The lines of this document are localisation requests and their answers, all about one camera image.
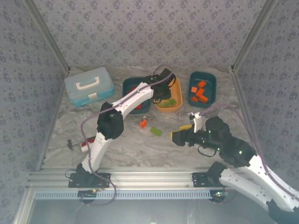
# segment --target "white handle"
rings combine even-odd
[[[80,83],[76,83],[76,87],[77,87],[78,90],[83,90],[83,89],[92,87],[92,86],[94,86],[94,85],[97,85],[97,84],[99,84],[99,83],[100,83],[100,78],[99,78],[99,77],[96,77],[94,83],[91,83],[91,84],[89,84],[89,85],[84,85],[84,86],[81,86]]]

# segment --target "gray wall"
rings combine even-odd
[[[264,0],[35,0],[69,66],[231,65]]]
[[[299,2],[281,0],[238,72],[268,165],[299,189]]]
[[[64,72],[21,0],[0,4],[0,223],[37,166]]]

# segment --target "orange bin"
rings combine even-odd
[[[179,83],[179,79],[177,78],[175,84],[170,88],[171,91],[171,98],[176,100],[176,104],[170,107],[159,107],[157,104],[155,104],[156,108],[160,112],[175,112],[177,111],[183,104],[183,97],[182,97],[182,91],[181,91],[181,84]]]

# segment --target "small orange cube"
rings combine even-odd
[[[205,96],[200,96],[199,100],[200,102],[206,103],[209,99]]]
[[[191,97],[191,100],[194,102],[198,102],[198,98],[197,97]]]
[[[193,86],[193,87],[191,88],[191,92],[192,92],[192,93],[196,93],[196,92],[197,92],[197,87]]]
[[[200,81],[200,82],[198,83],[198,86],[199,86],[200,88],[203,88],[205,85],[206,85],[206,82],[205,82],[205,81]]]
[[[204,89],[200,88],[200,89],[197,91],[196,96],[200,98],[201,95],[204,93],[204,91],[205,91]]]
[[[140,121],[140,122],[139,122],[139,126],[140,126],[141,128],[145,128],[145,127],[146,127],[146,124],[147,124],[146,119],[143,119],[143,121]]]

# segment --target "black cable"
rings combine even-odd
[[[68,169],[68,170],[66,170],[66,172],[64,173],[64,176],[65,176],[66,178],[70,179],[71,177],[66,176],[66,173],[67,173],[68,171],[76,171],[76,170],[75,170],[75,169]]]
[[[173,84],[171,86],[168,86],[168,87],[171,88],[176,83],[176,81],[177,81],[177,77],[175,76],[174,80],[173,80]]]
[[[153,104],[159,104],[162,100],[160,99],[160,101],[158,103],[156,103],[153,99],[152,99],[152,102]]]
[[[200,150],[199,150],[199,148],[200,147],[202,147],[202,146],[199,146],[198,148],[197,148],[197,151],[198,151],[198,153],[199,154],[201,154],[201,155],[203,155],[203,156],[206,156],[206,157],[210,157],[210,158],[212,158],[213,156],[215,156],[216,155],[216,152],[217,152],[217,150],[215,149],[215,151],[214,151],[214,154],[213,155],[207,155],[207,154],[204,154],[204,153],[202,153],[202,152],[200,152]]]

